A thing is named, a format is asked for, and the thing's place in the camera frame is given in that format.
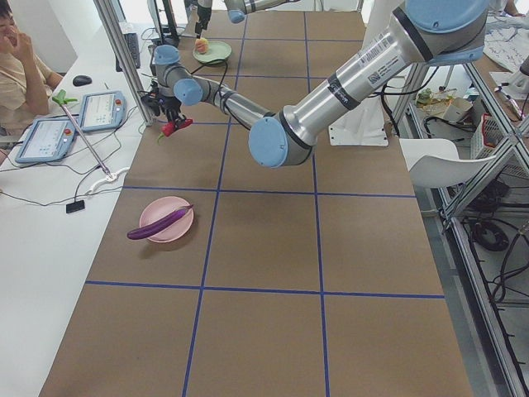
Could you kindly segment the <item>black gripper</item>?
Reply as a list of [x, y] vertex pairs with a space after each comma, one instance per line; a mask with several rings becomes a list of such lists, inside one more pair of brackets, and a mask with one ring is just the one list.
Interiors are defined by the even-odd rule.
[[212, 15], [212, 0], [197, 0], [198, 24], [207, 29]]
[[184, 115], [180, 116], [181, 102], [175, 96], [168, 96], [168, 93], [168, 88], [152, 84], [150, 87], [150, 107], [157, 117], [164, 115], [167, 120], [172, 120], [164, 125], [164, 134], [172, 135], [177, 129], [187, 127], [188, 119]]

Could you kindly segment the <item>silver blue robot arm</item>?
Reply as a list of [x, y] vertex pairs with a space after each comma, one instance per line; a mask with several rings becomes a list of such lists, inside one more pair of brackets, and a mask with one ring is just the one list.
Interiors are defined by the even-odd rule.
[[210, 103], [249, 128], [248, 146], [265, 167], [300, 165], [318, 134], [411, 64], [467, 63], [483, 54], [486, 1], [403, 1], [388, 25], [295, 105], [273, 114], [227, 86], [191, 75], [179, 51], [160, 45], [154, 66], [160, 86], [183, 105]]
[[[225, 0], [224, 5], [228, 17], [232, 23], [239, 23], [245, 20], [245, 16], [254, 12], [277, 7], [289, 0]], [[212, 15], [212, 1], [198, 1], [197, 5], [198, 21], [195, 26], [201, 31], [206, 30]]]

